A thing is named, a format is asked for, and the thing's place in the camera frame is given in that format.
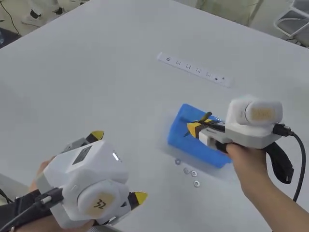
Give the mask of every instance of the finger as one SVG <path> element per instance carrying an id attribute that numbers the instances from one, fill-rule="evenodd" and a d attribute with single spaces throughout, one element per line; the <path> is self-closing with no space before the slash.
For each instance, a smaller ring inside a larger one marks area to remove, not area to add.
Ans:
<path id="1" fill-rule="evenodd" d="M 40 175 L 54 158 L 55 158 L 55 156 L 53 156 L 50 160 L 44 161 L 43 163 L 41 163 L 41 165 L 40 165 L 40 167 L 39 167 L 39 169 L 36 173 L 36 176 Z M 30 186 L 29 186 L 29 192 L 32 192 L 36 189 L 38 189 L 38 188 L 37 188 L 37 185 L 35 183 L 35 180 L 33 180 L 31 182 Z"/>
<path id="2" fill-rule="evenodd" d="M 49 165 L 49 163 L 55 158 L 55 156 L 53 156 L 50 160 L 44 161 L 43 163 L 41 163 L 38 171 L 37 171 L 37 175 L 39 175 L 41 172 L 44 171 L 44 169 Z"/>
<path id="3" fill-rule="evenodd" d="M 243 153 L 243 148 L 241 146 L 238 146 L 236 144 L 228 144 L 226 146 L 226 151 L 228 153 L 228 156 L 233 159 L 236 156 L 238 156 L 239 154 Z"/>

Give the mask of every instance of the white power strip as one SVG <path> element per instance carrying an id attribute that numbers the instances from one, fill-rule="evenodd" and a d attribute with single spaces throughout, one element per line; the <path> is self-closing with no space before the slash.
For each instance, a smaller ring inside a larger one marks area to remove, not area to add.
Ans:
<path id="1" fill-rule="evenodd" d="M 219 85 L 225 86 L 225 87 L 230 87 L 232 84 L 232 79 L 223 77 L 217 74 L 210 73 L 207 71 L 205 68 L 198 67 L 194 64 L 191 64 L 190 62 L 183 61 L 181 59 L 178 59 L 173 56 L 169 56 L 163 52 L 161 52 L 157 59 L 163 63 L 169 64 L 171 66 L 174 66 L 176 68 L 179 68 L 181 70 L 185 70 L 189 73 L 192 73 L 196 76 L 205 78 L 209 81 L 213 81 Z"/>

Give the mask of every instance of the hand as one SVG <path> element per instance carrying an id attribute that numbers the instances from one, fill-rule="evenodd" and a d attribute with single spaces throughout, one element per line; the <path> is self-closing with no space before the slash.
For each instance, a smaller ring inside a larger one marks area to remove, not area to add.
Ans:
<path id="1" fill-rule="evenodd" d="M 245 195 L 262 188 L 264 184 L 271 183 L 267 173 L 266 153 L 263 150 L 243 148 L 236 144 L 228 144 L 226 150 L 233 160 Z"/>
<path id="2" fill-rule="evenodd" d="M 41 172 L 43 172 L 43 170 L 54 158 L 55 157 L 52 157 L 50 160 L 43 162 L 40 165 L 36 175 L 39 175 Z M 29 191 L 32 192 L 36 189 L 37 186 L 33 180 L 29 187 Z M 79 228 L 65 230 L 58 225 L 54 216 L 49 216 L 24 225 L 19 228 L 17 232 L 86 232 L 92 227 L 93 223 L 94 222 L 91 220 Z"/>

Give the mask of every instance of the blue sponge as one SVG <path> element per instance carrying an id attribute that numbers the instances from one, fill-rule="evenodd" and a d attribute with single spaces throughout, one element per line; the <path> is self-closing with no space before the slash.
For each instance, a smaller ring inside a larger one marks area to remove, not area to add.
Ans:
<path id="1" fill-rule="evenodd" d="M 194 138 L 192 135 L 184 137 L 188 132 L 187 123 L 200 120 L 205 112 L 194 108 L 188 104 L 183 104 L 170 128 L 168 144 L 172 145 L 201 161 L 212 164 L 217 168 L 222 168 L 226 163 L 231 163 L 231 159 L 220 151 L 213 150 Z M 220 120 L 214 116 L 210 119 Z"/>

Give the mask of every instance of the metal washer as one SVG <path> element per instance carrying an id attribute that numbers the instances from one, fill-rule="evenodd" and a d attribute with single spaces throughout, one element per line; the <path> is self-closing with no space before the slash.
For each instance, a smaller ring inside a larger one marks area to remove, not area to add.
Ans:
<path id="1" fill-rule="evenodd" d="M 196 177 L 197 176 L 197 172 L 196 171 L 191 171 L 191 176 Z"/>
<path id="2" fill-rule="evenodd" d="M 190 170 L 189 170 L 188 168 L 184 168 L 184 169 L 183 169 L 183 172 L 184 172 L 185 174 L 189 174 L 189 173 L 190 173 Z"/>
<path id="3" fill-rule="evenodd" d="M 194 187 L 198 188 L 200 186 L 200 183 L 198 180 L 195 180 L 194 181 Z"/>
<path id="4" fill-rule="evenodd" d="M 181 161 L 180 159 L 176 159 L 176 160 L 175 160 L 175 164 L 176 164 L 176 165 L 180 165 L 181 163 L 182 163 L 182 161 Z"/>

